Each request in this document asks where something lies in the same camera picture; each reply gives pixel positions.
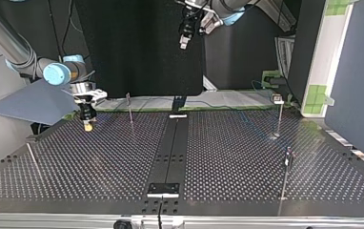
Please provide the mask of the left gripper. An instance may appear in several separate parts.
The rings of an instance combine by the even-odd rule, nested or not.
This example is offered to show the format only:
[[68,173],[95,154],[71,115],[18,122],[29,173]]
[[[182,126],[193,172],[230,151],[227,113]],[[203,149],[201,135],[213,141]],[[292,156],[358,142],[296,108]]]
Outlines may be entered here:
[[199,19],[200,10],[197,8],[185,7],[182,9],[182,18],[178,32],[180,34],[180,49],[186,50],[189,42],[195,34],[196,24]]

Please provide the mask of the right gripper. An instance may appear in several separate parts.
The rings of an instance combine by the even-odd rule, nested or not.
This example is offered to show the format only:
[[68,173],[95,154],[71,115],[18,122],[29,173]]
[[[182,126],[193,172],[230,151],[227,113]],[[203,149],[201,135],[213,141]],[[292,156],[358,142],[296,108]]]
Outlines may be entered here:
[[80,108],[80,118],[84,121],[84,130],[90,132],[93,130],[92,121],[96,119],[96,110],[92,106],[91,96],[80,96],[78,106]]

